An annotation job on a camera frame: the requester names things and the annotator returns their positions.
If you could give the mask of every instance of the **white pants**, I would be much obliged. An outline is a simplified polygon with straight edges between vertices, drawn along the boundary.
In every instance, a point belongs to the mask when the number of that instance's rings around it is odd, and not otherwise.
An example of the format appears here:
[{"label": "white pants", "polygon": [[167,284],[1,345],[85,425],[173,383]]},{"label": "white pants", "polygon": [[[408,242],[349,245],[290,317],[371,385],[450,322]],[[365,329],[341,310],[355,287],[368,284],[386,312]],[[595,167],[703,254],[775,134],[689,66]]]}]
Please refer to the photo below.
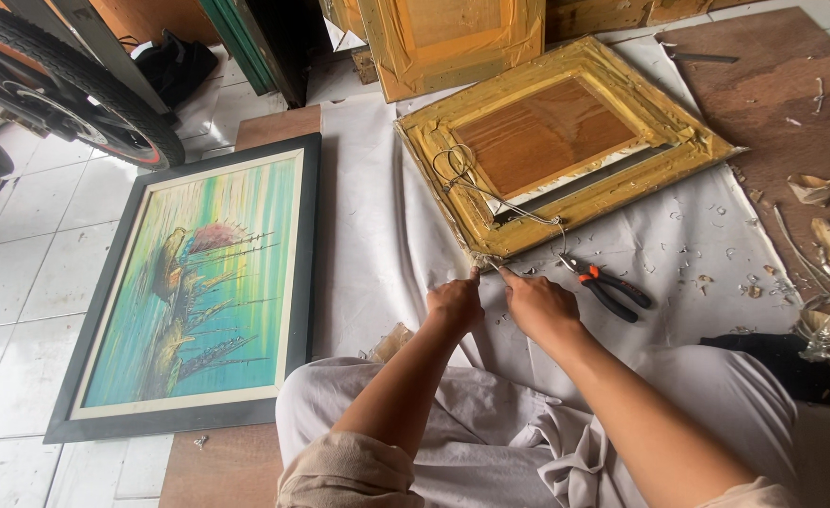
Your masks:
[{"label": "white pants", "polygon": [[[382,366],[328,358],[287,378],[277,399],[284,465],[330,430]],[[796,412],[760,362],[692,345],[651,349],[635,370],[760,475],[794,487]],[[429,506],[646,506],[592,414],[457,367],[440,381],[411,488]]]}]

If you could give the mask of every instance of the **orange-handled pliers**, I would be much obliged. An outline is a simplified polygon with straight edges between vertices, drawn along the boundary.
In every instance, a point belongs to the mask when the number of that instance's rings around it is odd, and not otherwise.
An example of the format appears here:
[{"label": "orange-handled pliers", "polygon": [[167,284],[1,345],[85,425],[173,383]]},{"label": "orange-handled pliers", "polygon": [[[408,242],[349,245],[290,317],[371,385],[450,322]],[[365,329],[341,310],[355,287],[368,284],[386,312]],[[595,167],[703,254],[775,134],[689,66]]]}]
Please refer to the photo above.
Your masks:
[{"label": "orange-handled pliers", "polygon": [[585,265],[578,260],[568,257],[565,253],[559,254],[559,258],[566,265],[568,271],[579,276],[579,282],[582,286],[590,289],[591,293],[600,300],[600,303],[606,306],[613,314],[619,316],[629,323],[634,323],[638,320],[638,315],[635,314],[628,307],[615,301],[612,296],[607,294],[600,283],[607,284],[622,291],[626,296],[632,299],[641,308],[650,308],[653,304],[647,294],[644,294],[637,287],[628,284],[621,278],[615,278],[611,275],[605,274],[598,267],[594,265]]}]

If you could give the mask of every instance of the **framed painting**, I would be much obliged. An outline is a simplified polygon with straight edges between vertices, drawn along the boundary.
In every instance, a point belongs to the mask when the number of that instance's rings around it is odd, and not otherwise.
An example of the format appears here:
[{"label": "framed painting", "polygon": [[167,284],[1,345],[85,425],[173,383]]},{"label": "framed painting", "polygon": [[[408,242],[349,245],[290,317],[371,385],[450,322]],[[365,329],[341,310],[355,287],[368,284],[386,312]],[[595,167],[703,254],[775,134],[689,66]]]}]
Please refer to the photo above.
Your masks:
[{"label": "framed painting", "polygon": [[321,135],[137,178],[46,443],[274,421],[311,357]]},{"label": "framed painting", "polygon": [[742,150],[592,36],[395,126],[478,262],[532,248]]},{"label": "framed painting", "polygon": [[387,102],[498,75],[543,52],[543,0],[359,0]]}]

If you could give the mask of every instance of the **tile floor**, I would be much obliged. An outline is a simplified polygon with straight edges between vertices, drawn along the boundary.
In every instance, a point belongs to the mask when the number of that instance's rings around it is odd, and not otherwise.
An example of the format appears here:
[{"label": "tile floor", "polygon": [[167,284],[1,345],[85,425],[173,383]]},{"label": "tile floor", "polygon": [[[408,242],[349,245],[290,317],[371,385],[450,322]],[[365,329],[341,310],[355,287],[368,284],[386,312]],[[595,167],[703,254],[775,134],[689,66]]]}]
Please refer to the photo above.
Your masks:
[{"label": "tile floor", "polygon": [[[769,0],[677,24],[602,34],[607,41],[732,16],[802,6],[830,34],[830,0]],[[256,97],[222,63],[177,112],[188,160],[230,153],[239,122],[286,109]],[[312,70],[309,102],[377,91],[350,61]],[[141,170],[55,137],[0,129],[15,171],[0,192],[0,507],[153,508],[172,436],[45,445],[45,432],[82,315],[133,180]]]}]

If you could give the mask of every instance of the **finger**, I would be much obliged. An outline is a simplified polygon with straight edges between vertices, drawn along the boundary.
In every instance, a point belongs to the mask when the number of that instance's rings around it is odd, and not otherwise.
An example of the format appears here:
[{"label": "finger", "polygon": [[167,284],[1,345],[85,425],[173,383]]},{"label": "finger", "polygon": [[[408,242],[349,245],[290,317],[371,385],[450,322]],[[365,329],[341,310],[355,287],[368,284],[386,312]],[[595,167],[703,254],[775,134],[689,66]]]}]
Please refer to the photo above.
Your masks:
[{"label": "finger", "polygon": [[515,272],[507,267],[500,267],[497,271],[500,272],[500,277],[503,278],[507,286],[511,286],[513,282],[522,280],[521,277],[515,275]]}]

